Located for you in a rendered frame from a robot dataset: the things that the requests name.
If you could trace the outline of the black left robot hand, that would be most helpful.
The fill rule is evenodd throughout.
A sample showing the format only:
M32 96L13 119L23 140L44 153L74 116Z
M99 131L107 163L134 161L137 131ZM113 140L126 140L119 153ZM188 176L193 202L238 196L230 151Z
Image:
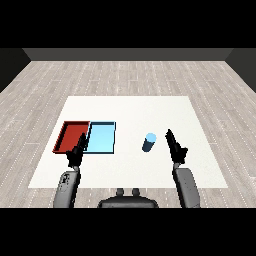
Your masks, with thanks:
M88 145L88 140L84 133L79 137L78 143L73 147L72 150L66 151L66 156L69 161L68 166L73 168L75 166L79 167L82 163L83 152Z

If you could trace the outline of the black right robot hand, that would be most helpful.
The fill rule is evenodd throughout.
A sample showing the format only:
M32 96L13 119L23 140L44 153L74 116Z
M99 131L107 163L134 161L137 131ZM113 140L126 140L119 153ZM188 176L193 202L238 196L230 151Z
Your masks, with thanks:
M165 138L170 149L172 161L174 163L184 164L188 149L186 147L181 147L171 130L167 131Z

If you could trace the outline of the red shallow open box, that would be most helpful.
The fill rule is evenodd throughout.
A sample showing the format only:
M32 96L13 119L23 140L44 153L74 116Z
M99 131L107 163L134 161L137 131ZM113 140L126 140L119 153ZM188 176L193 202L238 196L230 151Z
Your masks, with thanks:
M87 134L89 121L65 121L52 150L55 154L65 154L77 145L82 133Z

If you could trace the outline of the small blue can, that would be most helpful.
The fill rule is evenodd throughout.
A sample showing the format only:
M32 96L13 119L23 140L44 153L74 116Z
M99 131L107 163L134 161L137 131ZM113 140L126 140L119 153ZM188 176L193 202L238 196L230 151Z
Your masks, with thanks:
M156 135L154 133L148 133L145 137L142 150L144 152L149 152L152 149L155 142L156 142Z

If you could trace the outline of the light blue shallow open box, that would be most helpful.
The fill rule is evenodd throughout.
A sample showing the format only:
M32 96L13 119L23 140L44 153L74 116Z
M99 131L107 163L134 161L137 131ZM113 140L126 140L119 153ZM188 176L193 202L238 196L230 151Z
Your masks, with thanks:
M114 121L92 121L85 154L113 154L115 146L116 123Z

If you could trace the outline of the dark grey robot body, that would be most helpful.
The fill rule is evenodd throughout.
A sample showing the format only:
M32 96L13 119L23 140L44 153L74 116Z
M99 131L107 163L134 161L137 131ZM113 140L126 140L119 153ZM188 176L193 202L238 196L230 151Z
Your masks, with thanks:
M101 200L98 208L158 208L158 204L155 200L142 197L138 188L132 189L131 196L125 196L124 189L118 188L116 195Z

